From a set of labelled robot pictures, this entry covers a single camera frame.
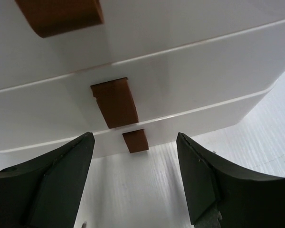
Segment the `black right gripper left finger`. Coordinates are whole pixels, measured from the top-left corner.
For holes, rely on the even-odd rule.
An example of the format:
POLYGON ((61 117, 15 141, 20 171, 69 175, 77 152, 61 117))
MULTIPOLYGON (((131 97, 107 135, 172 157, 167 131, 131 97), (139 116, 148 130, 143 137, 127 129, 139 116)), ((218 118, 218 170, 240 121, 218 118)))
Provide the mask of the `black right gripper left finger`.
POLYGON ((92 133, 0 171, 0 228, 72 228, 95 139, 92 133))

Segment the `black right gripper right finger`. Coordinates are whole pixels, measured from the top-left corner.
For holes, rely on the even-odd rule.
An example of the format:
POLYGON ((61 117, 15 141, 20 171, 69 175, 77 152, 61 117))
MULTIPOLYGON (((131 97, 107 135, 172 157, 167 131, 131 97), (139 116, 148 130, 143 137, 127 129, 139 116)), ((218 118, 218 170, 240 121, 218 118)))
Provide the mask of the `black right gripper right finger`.
POLYGON ((176 143, 194 227, 285 228, 285 178, 232 163, 183 133, 176 143))

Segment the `white drawer cabinet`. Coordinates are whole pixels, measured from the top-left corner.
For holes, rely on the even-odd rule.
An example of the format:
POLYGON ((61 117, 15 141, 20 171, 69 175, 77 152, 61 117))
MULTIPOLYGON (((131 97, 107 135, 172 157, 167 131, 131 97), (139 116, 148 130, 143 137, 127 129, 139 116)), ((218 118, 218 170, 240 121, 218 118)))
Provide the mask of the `white drawer cabinet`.
POLYGON ((0 0, 0 159, 15 163, 94 133, 126 150, 91 86, 126 77, 139 122, 188 120, 233 99, 240 119, 285 71, 285 0, 102 0, 104 23, 39 37, 0 0))

